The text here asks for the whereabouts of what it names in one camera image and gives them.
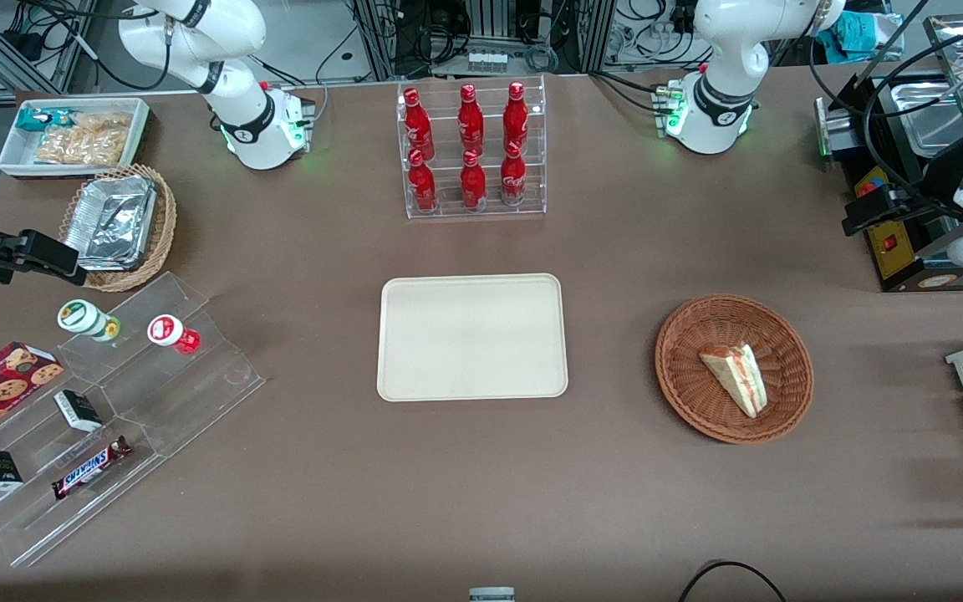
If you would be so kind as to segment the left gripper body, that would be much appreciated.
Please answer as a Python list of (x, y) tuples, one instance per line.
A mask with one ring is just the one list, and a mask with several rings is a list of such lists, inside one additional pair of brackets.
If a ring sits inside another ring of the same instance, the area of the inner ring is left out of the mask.
[(939, 216), (963, 222), (963, 208), (955, 202), (955, 192), (963, 180), (963, 136), (932, 157), (914, 184), (916, 194), (909, 199), (912, 220)]

